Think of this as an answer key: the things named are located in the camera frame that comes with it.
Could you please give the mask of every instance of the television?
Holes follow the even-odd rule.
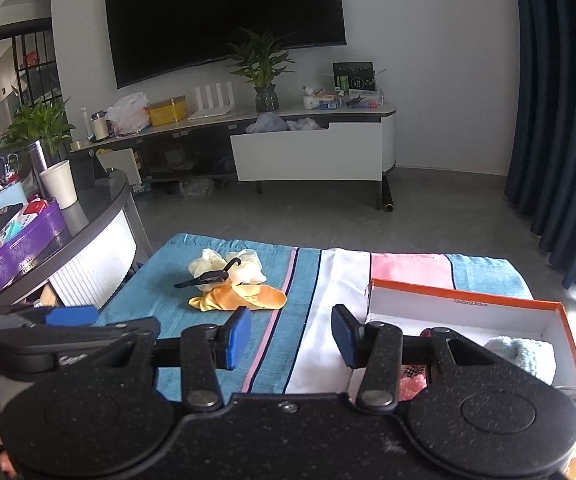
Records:
[[[284,48],[345,44],[341,0],[105,0],[117,87],[225,59],[241,28]]]

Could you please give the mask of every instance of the white cabinet drawer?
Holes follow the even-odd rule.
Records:
[[[381,180],[381,123],[231,136],[240,181]]]

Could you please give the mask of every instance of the black pipe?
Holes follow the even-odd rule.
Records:
[[[381,201],[383,203],[383,210],[386,213],[392,213],[394,206],[392,204],[392,195],[390,194],[390,184],[388,183],[388,176],[384,175],[381,179]]]

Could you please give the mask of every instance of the blue gripper pad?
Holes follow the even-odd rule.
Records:
[[[46,325],[53,326],[87,326],[99,319],[99,312],[94,305],[62,306],[53,308],[46,316]]]
[[[247,308],[230,329],[228,348],[226,349],[226,369],[233,370],[237,368],[241,354],[248,341],[250,341],[251,330],[252,313]]]
[[[340,308],[335,306],[332,309],[332,317],[331,317],[331,327],[332,327],[332,336],[335,338],[335,343],[337,343],[337,348],[341,353],[341,357],[343,357],[343,361],[345,365],[353,370],[357,369],[357,361],[356,361],[356,346],[357,346],[357,333],[356,331],[359,329],[360,325],[359,322],[354,319],[354,323],[356,326],[353,326],[351,320],[346,319],[343,316],[342,311]]]

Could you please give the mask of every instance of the black curved counter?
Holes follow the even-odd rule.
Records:
[[[79,189],[78,201],[63,209],[68,227],[0,292],[0,307],[17,303],[41,286],[63,265],[79,254],[114,218],[124,211],[136,243],[152,255],[148,237],[136,211],[128,177],[114,170],[95,181],[90,189]]]

